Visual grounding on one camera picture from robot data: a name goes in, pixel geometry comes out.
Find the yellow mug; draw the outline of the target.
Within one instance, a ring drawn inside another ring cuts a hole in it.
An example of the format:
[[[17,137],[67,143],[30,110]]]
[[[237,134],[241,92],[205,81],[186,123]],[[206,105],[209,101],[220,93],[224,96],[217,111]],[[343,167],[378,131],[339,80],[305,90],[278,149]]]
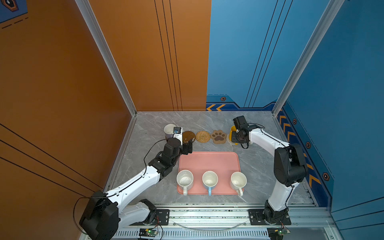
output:
[[[237,146],[239,143],[236,142],[236,135],[237,135],[237,128],[235,126],[232,126],[231,127],[231,130],[230,130],[230,133],[228,134],[228,142],[231,144],[231,145],[235,145]]]

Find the cork paw print coaster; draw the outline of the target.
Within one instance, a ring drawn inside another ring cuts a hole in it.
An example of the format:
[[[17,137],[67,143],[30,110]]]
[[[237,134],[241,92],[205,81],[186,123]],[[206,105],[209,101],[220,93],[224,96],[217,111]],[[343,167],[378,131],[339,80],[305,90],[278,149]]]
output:
[[[211,139],[213,140],[214,144],[225,144],[227,141],[227,134],[222,130],[214,130],[211,133]]]

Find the purple mug white inside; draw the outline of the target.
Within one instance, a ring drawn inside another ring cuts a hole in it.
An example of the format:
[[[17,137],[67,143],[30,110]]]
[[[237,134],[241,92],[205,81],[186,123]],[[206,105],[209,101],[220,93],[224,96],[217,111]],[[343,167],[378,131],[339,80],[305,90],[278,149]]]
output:
[[[164,127],[164,133],[166,140],[174,137],[174,128],[176,125],[174,124],[168,124]]]

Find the glossy dark wooden coaster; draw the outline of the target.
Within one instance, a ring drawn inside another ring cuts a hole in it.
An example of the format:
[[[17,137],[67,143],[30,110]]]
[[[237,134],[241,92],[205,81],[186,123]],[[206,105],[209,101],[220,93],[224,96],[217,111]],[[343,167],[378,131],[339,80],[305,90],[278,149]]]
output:
[[[196,140],[196,135],[192,131],[183,132],[183,143],[187,144],[189,142],[194,142]]]

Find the woven rattan round coaster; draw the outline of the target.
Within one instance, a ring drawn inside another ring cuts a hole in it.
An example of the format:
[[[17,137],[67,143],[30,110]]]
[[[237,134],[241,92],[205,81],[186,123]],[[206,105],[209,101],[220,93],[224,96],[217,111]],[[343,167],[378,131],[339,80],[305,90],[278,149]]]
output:
[[[211,134],[207,131],[199,131],[196,133],[196,140],[199,143],[207,143],[211,139]]]

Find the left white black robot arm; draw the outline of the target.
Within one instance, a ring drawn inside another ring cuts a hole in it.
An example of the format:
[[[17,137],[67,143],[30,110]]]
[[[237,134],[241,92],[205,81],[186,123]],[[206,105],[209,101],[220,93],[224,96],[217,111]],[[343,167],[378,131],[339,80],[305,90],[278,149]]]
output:
[[[193,141],[184,144],[177,138],[168,139],[163,151],[139,174],[106,193],[93,193],[79,221],[85,234],[92,240],[110,240],[119,229],[129,225],[157,223],[157,208],[149,200],[143,199],[131,207],[128,205],[171,173],[181,155],[192,152]]]

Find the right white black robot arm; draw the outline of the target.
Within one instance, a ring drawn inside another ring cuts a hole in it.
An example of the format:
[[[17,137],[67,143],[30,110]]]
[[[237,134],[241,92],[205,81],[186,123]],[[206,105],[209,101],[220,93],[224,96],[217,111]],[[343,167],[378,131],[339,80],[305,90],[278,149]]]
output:
[[[231,141],[240,145],[256,144],[274,157],[276,184],[262,213],[269,225],[281,224],[287,219],[288,201],[294,190],[309,174],[302,147],[279,140],[264,131],[258,124],[250,125],[244,116],[233,119],[236,130]]]

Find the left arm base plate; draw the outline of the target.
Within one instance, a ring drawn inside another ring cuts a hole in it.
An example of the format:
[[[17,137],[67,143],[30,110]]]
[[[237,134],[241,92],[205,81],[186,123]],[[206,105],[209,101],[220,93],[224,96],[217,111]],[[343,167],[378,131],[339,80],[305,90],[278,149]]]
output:
[[[160,223],[161,226],[168,226],[170,220],[169,209],[157,209],[154,219],[151,222],[138,222],[132,224],[132,226],[155,226]]]

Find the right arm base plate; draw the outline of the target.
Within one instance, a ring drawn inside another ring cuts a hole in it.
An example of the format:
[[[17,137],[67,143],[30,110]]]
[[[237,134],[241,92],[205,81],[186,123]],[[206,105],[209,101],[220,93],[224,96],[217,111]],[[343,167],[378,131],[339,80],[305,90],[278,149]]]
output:
[[[285,210],[275,212],[269,209],[250,209],[248,214],[252,226],[281,224],[289,226],[292,224],[289,210],[289,208],[286,208]]]

